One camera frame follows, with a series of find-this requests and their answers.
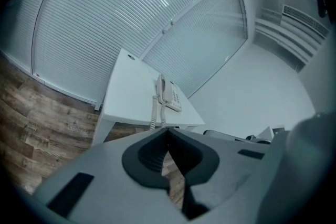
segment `wooden floor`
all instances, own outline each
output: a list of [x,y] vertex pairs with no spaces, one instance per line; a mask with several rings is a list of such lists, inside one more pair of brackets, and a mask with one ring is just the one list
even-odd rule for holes
[[[63,164],[90,148],[99,112],[90,104],[54,91],[0,56],[0,155],[12,182],[27,192]],[[106,141],[148,130],[116,124]],[[184,178],[167,154],[162,175],[170,198],[181,207]]]

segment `white table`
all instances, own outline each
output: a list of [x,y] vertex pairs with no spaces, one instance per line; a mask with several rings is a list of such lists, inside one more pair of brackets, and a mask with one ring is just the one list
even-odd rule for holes
[[[92,145],[103,143],[116,122],[150,125],[158,76],[159,73],[152,67],[121,49],[107,86]],[[179,126],[191,130],[205,124],[181,89],[178,86],[177,88],[182,112],[165,108],[166,126]],[[156,124],[160,126],[159,103],[157,108]]]

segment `air vent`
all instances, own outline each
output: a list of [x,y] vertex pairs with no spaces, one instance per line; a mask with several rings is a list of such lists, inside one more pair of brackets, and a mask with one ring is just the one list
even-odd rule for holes
[[322,24],[320,24],[318,21],[316,21],[312,17],[308,16],[307,14],[305,14],[305,13],[303,13],[303,12],[301,12],[301,11],[295,9],[295,8],[284,5],[282,14],[287,15],[291,18],[294,18],[294,19],[298,20],[299,22],[309,26],[310,28],[312,28],[314,31],[319,33],[324,38],[326,38],[326,36],[329,33],[329,31]]

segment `black slot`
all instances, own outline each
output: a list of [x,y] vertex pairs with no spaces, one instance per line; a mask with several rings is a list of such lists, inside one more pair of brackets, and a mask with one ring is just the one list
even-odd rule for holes
[[256,152],[256,151],[249,151],[249,150],[240,150],[238,151],[238,154],[244,155],[247,157],[251,157],[254,159],[262,159],[264,156],[264,153]]
[[91,175],[78,173],[48,204],[48,208],[66,218],[93,178]]
[[194,196],[190,190],[190,186],[186,186],[184,189],[183,207],[182,212],[188,219],[194,219],[200,215],[208,212],[209,209],[202,204],[196,203]]

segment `telephone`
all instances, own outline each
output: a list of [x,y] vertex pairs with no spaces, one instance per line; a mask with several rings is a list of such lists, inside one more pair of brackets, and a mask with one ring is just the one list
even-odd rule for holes
[[182,111],[180,96],[178,95],[177,87],[163,74],[160,74],[156,81],[157,99],[161,104],[164,104],[177,112]]

